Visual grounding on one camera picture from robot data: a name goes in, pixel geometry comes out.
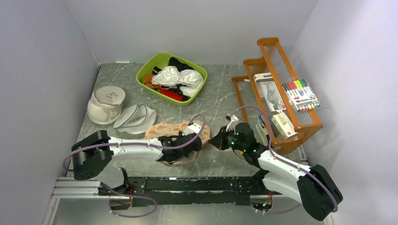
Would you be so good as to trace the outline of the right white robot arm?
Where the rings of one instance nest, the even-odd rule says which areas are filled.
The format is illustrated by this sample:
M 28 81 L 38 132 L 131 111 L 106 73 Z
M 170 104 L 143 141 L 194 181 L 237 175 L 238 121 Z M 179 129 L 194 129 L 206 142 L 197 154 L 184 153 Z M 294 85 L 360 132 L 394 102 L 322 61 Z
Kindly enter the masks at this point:
M 297 201 L 314 219 L 322 221 L 338 210 L 343 195 L 321 165 L 295 163 L 276 154 L 269 146 L 258 142 L 248 123 L 239 123 L 234 129 L 226 126 L 209 140 L 219 150 L 238 150 L 250 165 L 264 174 L 253 182 L 258 194 L 276 191 Z

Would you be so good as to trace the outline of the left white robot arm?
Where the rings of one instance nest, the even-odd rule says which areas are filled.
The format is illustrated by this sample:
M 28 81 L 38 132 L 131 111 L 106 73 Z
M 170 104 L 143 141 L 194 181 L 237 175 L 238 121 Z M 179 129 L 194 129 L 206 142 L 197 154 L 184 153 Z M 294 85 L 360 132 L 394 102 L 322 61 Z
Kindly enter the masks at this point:
M 96 178 L 111 185 L 118 195 L 129 191 L 130 182 L 115 167 L 120 160 L 146 160 L 174 163 L 202 148 L 198 134 L 191 132 L 161 136 L 149 140 L 126 140 L 110 137 L 106 130 L 94 132 L 71 148 L 73 177 L 76 180 Z

